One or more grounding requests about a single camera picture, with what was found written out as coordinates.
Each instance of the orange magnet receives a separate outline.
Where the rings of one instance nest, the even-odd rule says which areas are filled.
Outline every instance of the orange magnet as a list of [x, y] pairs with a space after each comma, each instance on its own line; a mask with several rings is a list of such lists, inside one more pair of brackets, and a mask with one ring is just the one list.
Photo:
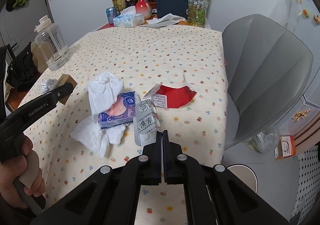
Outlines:
[[307, 18], [309, 17], [309, 12], [308, 12], [306, 9], [302, 10], [302, 13], [303, 13]]

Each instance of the water bottle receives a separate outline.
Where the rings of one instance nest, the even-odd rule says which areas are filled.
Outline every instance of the water bottle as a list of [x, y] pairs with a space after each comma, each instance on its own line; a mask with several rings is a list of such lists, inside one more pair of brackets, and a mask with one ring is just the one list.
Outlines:
[[69, 61], [71, 52], [56, 23], [52, 23], [47, 15], [41, 18], [39, 22], [40, 25], [36, 26], [35, 29], [35, 32], [38, 32], [35, 43], [48, 68], [51, 71], [55, 71]]
[[188, 0], [188, 23], [191, 26], [205, 27], [207, 0]]

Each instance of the table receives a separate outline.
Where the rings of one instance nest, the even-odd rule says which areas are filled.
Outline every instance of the table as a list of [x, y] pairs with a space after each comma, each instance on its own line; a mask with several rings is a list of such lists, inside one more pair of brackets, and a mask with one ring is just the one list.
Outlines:
[[[157, 17], [157, 14], [152, 15], [151, 18], [149, 18], [149, 19], [153, 19], [153, 18], [156, 18], [156, 17]], [[180, 21], [177, 25], [188, 25], [188, 22]], [[107, 24], [103, 25], [102, 27], [98, 28], [97, 30], [102, 30], [102, 29], [106, 29], [106, 28], [113, 28], [113, 27], [115, 27], [114, 24], [107, 23]], [[208, 21], [207, 18], [205, 20], [205, 27], [204, 28], [211, 29], [209, 21]]]
[[[201, 164], [222, 160], [227, 108], [221, 33], [191, 26], [108, 28], [88, 33], [70, 47], [71, 60], [55, 72], [47, 69], [22, 104], [41, 93], [45, 79], [70, 74], [78, 85], [66, 105], [57, 107], [25, 131], [40, 157], [46, 181], [46, 208], [84, 181], [102, 165], [116, 168], [142, 153], [130, 124], [120, 145], [110, 145], [105, 158], [74, 142], [70, 133], [90, 115], [87, 82], [111, 71], [124, 82], [124, 92], [140, 98], [156, 83], [182, 87], [183, 75], [197, 91], [190, 104], [179, 109], [157, 108], [169, 140]], [[142, 186], [135, 224], [186, 224], [182, 185]]]

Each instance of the green tea bottle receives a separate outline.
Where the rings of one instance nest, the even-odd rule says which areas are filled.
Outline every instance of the green tea bottle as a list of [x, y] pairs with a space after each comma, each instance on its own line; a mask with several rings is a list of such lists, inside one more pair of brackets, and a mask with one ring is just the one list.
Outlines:
[[188, 0], [188, 3], [189, 25], [204, 28], [207, 0]]
[[116, 7], [117, 15], [125, 9], [125, 1], [124, 0], [112, 0], [113, 6]]

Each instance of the canned drink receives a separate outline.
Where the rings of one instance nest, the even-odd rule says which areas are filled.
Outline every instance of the canned drink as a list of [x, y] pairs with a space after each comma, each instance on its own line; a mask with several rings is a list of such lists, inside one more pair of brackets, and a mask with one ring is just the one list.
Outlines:
[[106, 10], [108, 22], [113, 24], [113, 19], [117, 16], [117, 10], [115, 7], [107, 8]]

